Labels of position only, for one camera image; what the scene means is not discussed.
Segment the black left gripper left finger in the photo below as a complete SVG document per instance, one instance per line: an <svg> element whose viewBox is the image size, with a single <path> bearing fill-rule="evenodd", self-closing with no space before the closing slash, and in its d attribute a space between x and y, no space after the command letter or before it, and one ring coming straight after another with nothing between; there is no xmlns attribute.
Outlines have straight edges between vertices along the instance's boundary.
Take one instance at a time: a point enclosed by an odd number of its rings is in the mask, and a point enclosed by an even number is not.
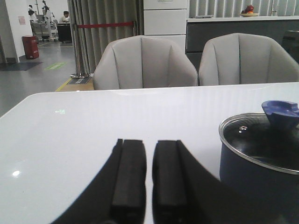
<svg viewBox="0 0 299 224"><path fill-rule="evenodd" d="M118 139L101 170L56 224L142 224L146 152L141 140Z"/></svg>

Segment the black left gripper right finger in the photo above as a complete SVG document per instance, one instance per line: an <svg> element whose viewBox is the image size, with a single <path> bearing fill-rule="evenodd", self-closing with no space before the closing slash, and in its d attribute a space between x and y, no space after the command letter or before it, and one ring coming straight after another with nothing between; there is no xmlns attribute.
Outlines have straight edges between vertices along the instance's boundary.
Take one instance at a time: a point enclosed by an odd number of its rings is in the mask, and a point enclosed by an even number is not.
<svg viewBox="0 0 299 224"><path fill-rule="evenodd" d="M152 178L156 224L264 223L260 206L219 182L179 140L158 141Z"/></svg>

